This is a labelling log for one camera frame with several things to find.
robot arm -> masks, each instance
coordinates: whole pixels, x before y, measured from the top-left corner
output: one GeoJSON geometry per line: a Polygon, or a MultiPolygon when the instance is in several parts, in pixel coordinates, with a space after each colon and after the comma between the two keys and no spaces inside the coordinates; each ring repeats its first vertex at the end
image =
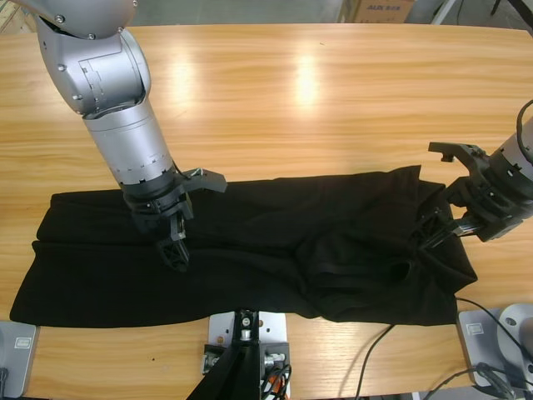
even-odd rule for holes
{"type": "Polygon", "coordinates": [[[148,100],[142,50],[125,29],[137,0],[16,0],[35,14],[42,58],[57,90],[82,119],[120,185],[137,226],[163,260],[184,270],[187,192],[226,189],[220,174],[181,172],[148,100]]]}
{"type": "Polygon", "coordinates": [[[430,152],[442,161],[457,158],[469,176],[457,178],[443,192],[448,203],[466,208],[458,219],[438,209],[426,209],[421,234],[424,248],[433,248],[449,236],[476,235],[481,241],[500,238],[533,215],[533,118],[522,126],[529,101],[519,111],[516,132],[490,156],[470,144],[430,143],[430,152]]]}

black garment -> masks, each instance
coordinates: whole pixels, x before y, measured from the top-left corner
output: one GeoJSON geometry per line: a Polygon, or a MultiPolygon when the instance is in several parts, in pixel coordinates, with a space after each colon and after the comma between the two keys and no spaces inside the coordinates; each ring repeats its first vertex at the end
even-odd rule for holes
{"type": "Polygon", "coordinates": [[[120,191],[56,194],[11,319],[135,327],[250,308],[338,322],[453,323],[454,292],[476,275],[457,238],[432,256],[416,251],[419,204],[443,188],[419,181],[419,171],[193,192],[186,273],[162,265],[120,191]]]}

metal bracket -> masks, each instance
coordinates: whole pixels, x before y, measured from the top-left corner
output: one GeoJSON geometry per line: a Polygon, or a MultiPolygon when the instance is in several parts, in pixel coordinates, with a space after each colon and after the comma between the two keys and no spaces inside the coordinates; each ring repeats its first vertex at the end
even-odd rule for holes
{"type": "Polygon", "coordinates": [[[0,368],[5,379],[0,385],[7,398],[19,398],[26,391],[38,332],[34,325],[0,322],[0,368]]]}

bolt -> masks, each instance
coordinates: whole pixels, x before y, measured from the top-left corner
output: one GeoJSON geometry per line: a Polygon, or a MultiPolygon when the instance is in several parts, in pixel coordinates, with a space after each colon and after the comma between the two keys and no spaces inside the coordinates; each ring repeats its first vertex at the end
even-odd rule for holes
{"type": "Polygon", "coordinates": [[[252,331],[250,329],[242,329],[241,340],[243,342],[250,342],[252,340],[252,331]]]}

wooden tabletop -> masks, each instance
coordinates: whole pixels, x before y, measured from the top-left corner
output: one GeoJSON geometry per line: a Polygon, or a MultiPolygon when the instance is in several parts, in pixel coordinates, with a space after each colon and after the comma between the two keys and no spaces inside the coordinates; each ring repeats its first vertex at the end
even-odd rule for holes
{"type": "MultiPolygon", "coordinates": [[[[228,181],[387,171],[465,173],[429,141],[491,152],[533,97],[526,32],[420,25],[140,27],[150,99],[183,169],[228,181]]],[[[0,319],[33,260],[53,193],[116,187],[81,118],[57,94],[34,34],[0,38],[0,319]]],[[[465,245],[487,307],[533,302],[529,221],[465,245]]],[[[353,396],[364,352],[385,327],[287,315],[293,398],[353,396]]],[[[184,398],[199,382],[207,320],[162,327],[41,330],[27,394],[184,398]]],[[[362,393],[433,387],[466,366],[456,328],[397,327],[376,348],[362,393]]],[[[467,377],[452,385],[465,385],[467,377]]]]}

